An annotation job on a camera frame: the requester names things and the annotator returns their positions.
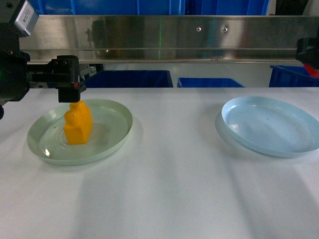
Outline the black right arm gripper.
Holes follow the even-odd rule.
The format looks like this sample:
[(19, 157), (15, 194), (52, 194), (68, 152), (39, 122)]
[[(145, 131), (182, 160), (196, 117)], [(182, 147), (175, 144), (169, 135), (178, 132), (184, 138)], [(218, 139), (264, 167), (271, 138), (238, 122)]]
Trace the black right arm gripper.
[(295, 59), (310, 66), (319, 65), (319, 39), (302, 38), (297, 41)]

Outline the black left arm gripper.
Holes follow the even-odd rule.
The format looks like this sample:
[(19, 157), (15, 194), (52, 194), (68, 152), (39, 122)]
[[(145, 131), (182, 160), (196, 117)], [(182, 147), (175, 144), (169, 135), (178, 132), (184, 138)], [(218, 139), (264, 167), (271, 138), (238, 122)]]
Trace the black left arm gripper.
[(47, 64), (29, 64), (20, 51), (19, 36), (8, 23), (0, 24), (0, 100), (18, 102), (30, 89), (58, 90), (59, 103), (76, 103), (86, 90), (80, 77), (79, 59), (62, 55)]

